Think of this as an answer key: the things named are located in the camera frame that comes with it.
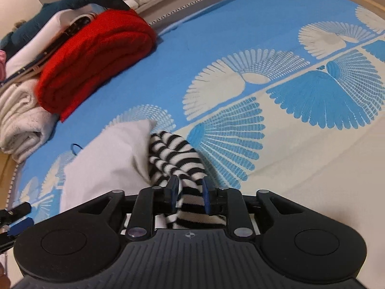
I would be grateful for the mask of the folded red blanket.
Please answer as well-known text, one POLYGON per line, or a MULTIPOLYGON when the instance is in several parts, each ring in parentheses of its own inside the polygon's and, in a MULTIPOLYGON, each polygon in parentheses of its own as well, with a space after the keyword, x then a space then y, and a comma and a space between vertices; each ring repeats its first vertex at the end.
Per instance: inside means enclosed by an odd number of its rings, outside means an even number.
POLYGON ((101 85, 145 58, 156 39, 135 11, 104 11, 45 64, 35 87, 39 105, 66 120, 101 85))

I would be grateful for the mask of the blue white patterned bedsheet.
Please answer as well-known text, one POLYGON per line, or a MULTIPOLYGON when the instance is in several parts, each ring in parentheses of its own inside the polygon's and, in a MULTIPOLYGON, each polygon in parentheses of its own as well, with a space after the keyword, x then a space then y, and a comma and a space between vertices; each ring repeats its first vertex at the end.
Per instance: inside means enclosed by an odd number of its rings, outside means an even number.
POLYGON ((152 119, 221 187, 287 193, 384 117, 384 20, 349 0, 226 0, 164 30, 21 170, 13 204, 58 214, 64 167, 104 129, 152 119))

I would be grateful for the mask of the grey striped mattress edge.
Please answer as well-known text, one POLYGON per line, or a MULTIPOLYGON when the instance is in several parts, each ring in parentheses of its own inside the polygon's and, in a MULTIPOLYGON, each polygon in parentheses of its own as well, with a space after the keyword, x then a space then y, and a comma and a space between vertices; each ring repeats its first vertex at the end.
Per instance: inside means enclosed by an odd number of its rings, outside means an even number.
POLYGON ((159 32, 171 24, 223 1, 226 0, 162 0, 141 12, 141 16, 159 32))

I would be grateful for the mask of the white folded pillow cloth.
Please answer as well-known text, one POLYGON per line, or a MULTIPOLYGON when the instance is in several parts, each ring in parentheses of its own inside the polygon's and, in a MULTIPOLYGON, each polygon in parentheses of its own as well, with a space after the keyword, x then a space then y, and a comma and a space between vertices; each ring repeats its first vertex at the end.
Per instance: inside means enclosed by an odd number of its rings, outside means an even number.
POLYGON ((78 10, 67 9, 56 13, 28 43, 7 60, 5 63, 6 77, 10 77, 32 62, 59 38, 71 24, 83 16, 88 16, 93 20, 96 14, 91 11, 89 6, 78 10))

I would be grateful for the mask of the dark teal plush toy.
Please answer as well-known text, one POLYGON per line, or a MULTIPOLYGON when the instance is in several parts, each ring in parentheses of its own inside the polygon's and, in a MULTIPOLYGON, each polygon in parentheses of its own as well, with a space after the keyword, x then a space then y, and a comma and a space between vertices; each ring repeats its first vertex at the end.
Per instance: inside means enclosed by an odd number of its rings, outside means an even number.
POLYGON ((1 39, 1 50, 6 53, 7 58, 11 58, 29 43, 58 12, 77 10, 89 4, 96 4, 119 11, 128 11, 130 9, 130 6, 124 0, 60 0, 46 3, 38 14, 1 39))

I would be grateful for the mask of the black white striped garment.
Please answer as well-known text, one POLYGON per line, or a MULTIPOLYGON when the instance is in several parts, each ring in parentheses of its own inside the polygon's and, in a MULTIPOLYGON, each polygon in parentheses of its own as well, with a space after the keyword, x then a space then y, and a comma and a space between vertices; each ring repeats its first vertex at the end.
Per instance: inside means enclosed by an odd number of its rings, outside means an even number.
POLYGON ((222 215, 209 216, 204 207, 200 181, 207 176, 196 150, 183 137, 167 131, 149 139, 149 178, 151 185, 165 187, 171 177, 180 180, 176 210, 158 215, 156 228, 219 229, 225 227, 222 215))

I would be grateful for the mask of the folded cream white blanket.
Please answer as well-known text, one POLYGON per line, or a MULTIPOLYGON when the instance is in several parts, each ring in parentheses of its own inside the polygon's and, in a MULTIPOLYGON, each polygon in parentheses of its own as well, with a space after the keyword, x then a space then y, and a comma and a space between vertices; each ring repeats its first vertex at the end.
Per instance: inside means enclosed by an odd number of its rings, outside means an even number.
POLYGON ((1 151, 22 163, 51 136, 58 116, 35 95, 37 78, 10 85, 1 93, 1 151))

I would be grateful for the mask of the white cloth garment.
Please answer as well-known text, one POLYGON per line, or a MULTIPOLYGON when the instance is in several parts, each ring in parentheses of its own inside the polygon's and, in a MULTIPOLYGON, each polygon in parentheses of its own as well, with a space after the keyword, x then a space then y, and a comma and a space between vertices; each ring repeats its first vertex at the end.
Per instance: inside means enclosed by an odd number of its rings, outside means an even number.
POLYGON ((64 167, 60 212, 112 190, 138 194, 150 186, 151 119, 114 124, 104 129, 64 167))

